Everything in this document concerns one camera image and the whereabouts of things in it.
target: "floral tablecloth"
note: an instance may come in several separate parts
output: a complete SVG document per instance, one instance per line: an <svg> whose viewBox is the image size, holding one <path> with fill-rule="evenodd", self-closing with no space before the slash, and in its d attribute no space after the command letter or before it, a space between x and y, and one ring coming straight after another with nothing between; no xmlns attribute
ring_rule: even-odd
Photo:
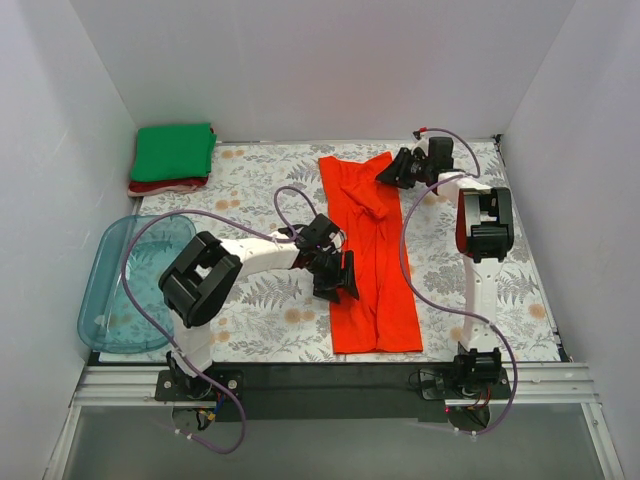
<svg viewBox="0 0 640 480"><path fill-rule="evenodd" d="M273 208L273 192L281 185L302 189L327 212L317 160L337 158L363 162L384 151L393 155L402 144L221 144L215 149L208 185L190 194L164 193L145 198L140 214L161 214L191 208L222 214L254 229L281 227ZM482 167L483 183L504 186L506 177L491 142L471 144ZM461 145L454 150L456 166L470 170L471 158ZM407 212L420 188L401 191ZM284 214L292 223L307 223L311 212L302 198L284 193ZM223 223L190 216L196 230L222 238L244 234ZM434 301L464 307L464 271L456 250L455 210L443 198L429 194L411 219L407 249L412 278ZM552 322L530 252L516 220L516 240L498 279L497 325L520 361L557 361ZM335 355L331 345L329 306L312 296L306 271L271 271L253 275L234 286L225 308L210 323L211 351L221 362L384 362L450 361L456 353L463 319L417 303L424 351L410 354ZM164 361L167 348L140 355L102 354L101 361Z"/></svg>

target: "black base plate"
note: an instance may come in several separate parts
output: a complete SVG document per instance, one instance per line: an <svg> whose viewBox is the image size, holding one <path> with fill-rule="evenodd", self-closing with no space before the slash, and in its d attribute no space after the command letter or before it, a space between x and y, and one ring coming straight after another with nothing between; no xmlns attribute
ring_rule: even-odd
<svg viewBox="0 0 640 480"><path fill-rule="evenodd" d="M415 418L446 422L444 399L459 398L459 394L446 389L439 395L425 394L416 377L441 377L451 369L451 363L218 363L208 373L224 385L232 378L240 380L242 404L252 420ZM173 383L165 388L167 381L171 382L169 371L160 372L157 401L197 405L215 400L194 400ZM495 392L492 388L491 396L507 398L508 384L496 387ZM223 422L238 420L235 408L223 407L216 417Z"/></svg>

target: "dark red cloth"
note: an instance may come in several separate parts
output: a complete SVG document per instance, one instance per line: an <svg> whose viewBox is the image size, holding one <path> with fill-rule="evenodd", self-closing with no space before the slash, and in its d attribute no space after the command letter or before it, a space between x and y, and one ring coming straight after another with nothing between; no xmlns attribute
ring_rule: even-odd
<svg viewBox="0 0 640 480"><path fill-rule="evenodd" d="M174 192L193 192L198 188L204 187L209 180L206 177L182 178L178 180L162 180L159 182L129 182L130 197L144 197L148 195L157 195L158 193L174 191Z"/></svg>

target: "stack of folded cloth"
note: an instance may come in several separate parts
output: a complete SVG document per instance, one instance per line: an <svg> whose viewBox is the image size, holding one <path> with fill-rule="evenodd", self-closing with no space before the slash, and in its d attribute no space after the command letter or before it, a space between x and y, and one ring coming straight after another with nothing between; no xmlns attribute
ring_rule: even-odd
<svg viewBox="0 0 640 480"><path fill-rule="evenodd" d="M208 123L138 130L128 195L192 192L206 185L216 135Z"/></svg>

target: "red cloth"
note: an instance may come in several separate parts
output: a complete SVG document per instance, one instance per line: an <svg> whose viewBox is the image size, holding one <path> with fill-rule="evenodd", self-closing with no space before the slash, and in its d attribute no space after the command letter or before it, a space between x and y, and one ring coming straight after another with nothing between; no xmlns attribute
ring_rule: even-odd
<svg viewBox="0 0 640 480"><path fill-rule="evenodd" d="M360 293L357 301L340 292L341 303L331 304L335 353L422 351L413 292L400 270L398 190L375 181L391 161L388 152L366 163L319 160L329 217L347 234Z"/></svg>
<svg viewBox="0 0 640 480"><path fill-rule="evenodd" d="M178 180L162 180L158 182L134 182L129 183L129 191L127 195L130 197L146 197L149 195L157 195L162 192L193 192L198 188L204 187L209 180L206 177L182 178Z"/></svg>

